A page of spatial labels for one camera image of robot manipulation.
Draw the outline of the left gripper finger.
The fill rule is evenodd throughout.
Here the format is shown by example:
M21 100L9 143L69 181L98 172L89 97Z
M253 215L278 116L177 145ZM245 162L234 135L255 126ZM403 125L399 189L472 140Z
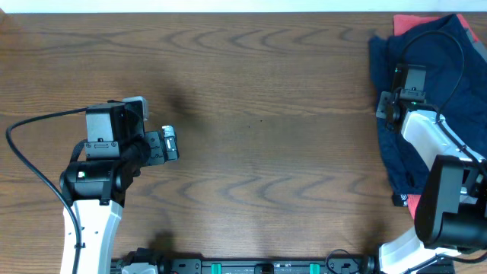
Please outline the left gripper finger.
M168 161L177 161L179 158L179 152L177 148L177 135L174 127L162 126L162 132L164 135L164 147Z
M141 119L148 120L148 102L143 96L126 97L122 99L126 108L137 114Z

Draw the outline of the navy blue shorts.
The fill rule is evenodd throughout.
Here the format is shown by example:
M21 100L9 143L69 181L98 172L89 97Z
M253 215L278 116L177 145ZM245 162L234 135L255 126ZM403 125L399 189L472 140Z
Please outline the navy blue shorts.
M427 68L425 99L474 151L486 155L486 62L474 50L455 14L421 24L402 35L368 41L371 80L388 91L400 62ZM395 194L420 194L428 168L401 135L377 122L380 153Z

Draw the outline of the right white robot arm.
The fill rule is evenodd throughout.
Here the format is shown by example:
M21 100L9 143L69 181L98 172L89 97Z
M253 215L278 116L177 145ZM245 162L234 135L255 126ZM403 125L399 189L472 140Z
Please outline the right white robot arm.
M382 273L417 273L442 259L468 263L486 249L486 160L417 91L384 91L376 116L417 151L429 170L414 226L378 250Z

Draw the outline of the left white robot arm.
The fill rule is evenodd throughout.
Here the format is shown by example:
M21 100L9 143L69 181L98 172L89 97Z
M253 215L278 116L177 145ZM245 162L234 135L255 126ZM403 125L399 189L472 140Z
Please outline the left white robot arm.
M174 127L148 132L142 96L89 106L88 137L74 148L60 175L65 238L63 273L108 273L126 191L143 167L179 157Z

